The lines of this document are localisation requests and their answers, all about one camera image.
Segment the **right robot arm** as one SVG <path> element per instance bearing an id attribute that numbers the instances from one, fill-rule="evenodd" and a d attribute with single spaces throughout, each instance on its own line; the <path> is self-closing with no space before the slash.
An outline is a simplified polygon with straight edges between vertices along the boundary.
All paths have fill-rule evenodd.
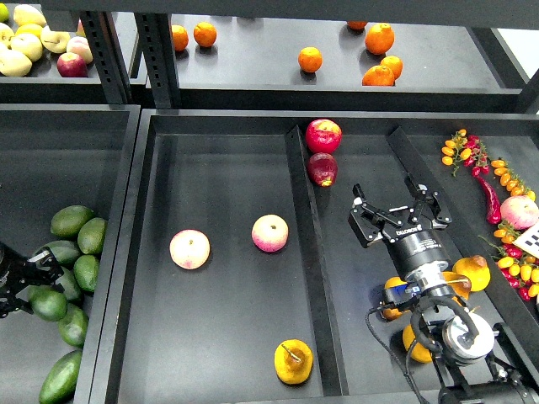
<path id="1" fill-rule="evenodd" d="M 364 248 L 383 242 L 402 283 L 382 293 L 368 313 L 395 309 L 410 315 L 407 353 L 423 347 L 440 381 L 439 403 L 536 403 L 538 376 L 520 356 L 503 323 L 489 325 L 445 279 L 450 258 L 438 236 L 451 224 L 439 195 L 407 177 L 411 205 L 384 210 L 359 184 L 348 222 Z"/>

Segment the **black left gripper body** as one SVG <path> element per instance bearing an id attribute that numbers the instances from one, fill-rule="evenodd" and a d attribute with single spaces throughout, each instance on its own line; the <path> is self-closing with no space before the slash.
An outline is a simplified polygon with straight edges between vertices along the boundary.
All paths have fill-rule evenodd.
<path id="1" fill-rule="evenodd" d="M 24 262 L 27 258 L 6 244 L 1 244 L 1 297 L 18 297 L 18 293 L 27 286 L 24 279 Z"/>

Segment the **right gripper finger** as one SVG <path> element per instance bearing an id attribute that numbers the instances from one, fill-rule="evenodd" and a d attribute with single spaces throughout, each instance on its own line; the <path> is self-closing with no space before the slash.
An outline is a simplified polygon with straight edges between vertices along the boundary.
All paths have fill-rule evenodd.
<path id="1" fill-rule="evenodd" d="M 412 174 L 405 178 L 410 195 L 414 198 L 412 204 L 405 210 L 404 236 L 422 231 L 445 230 L 452 218 L 446 205 L 441 202 L 438 191 L 418 182 Z"/>
<path id="2" fill-rule="evenodd" d="M 389 225 L 398 229 L 398 218 L 393 213 L 376 208 L 368 202 L 358 183 L 353 186 L 352 192 L 354 200 L 348 222 L 360 245 L 369 247 L 382 239 L 391 240 L 390 236 L 385 236 L 384 227 Z"/>

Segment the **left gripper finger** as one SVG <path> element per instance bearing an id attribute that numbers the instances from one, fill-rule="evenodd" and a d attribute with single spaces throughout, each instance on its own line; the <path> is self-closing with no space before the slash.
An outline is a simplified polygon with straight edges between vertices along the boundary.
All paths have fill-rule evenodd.
<path id="1" fill-rule="evenodd" d="M 33 286 L 50 286 L 53 290 L 64 290 L 59 279 L 64 275 L 62 266 L 49 247 L 41 248 L 24 262 L 24 279 Z"/>
<path id="2" fill-rule="evenodd" d="M 1 306 L 1 309 L 0 309 L 1 318 L 5 318 L 10 313 L 14 313 L 16 311 L 23 311 L 30 315 L 34 314 L 34 311 L 29 302 L 23 299 L 20 299 L 14 295 L 2 296 L 0 306 Z"/>

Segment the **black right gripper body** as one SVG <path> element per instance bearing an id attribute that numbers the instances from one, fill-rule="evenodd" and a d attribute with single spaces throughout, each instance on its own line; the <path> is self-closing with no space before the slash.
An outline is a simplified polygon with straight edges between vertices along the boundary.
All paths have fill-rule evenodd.
<path id="1" fill-rule="evenodd" d="M 449 265 L 449 255 L 433 230 L 409 228 L 383 233 L 383 236 L 402 281 L 415 283 L 420 290 L 430 290 L 446 283 L 442 272 Z"/>

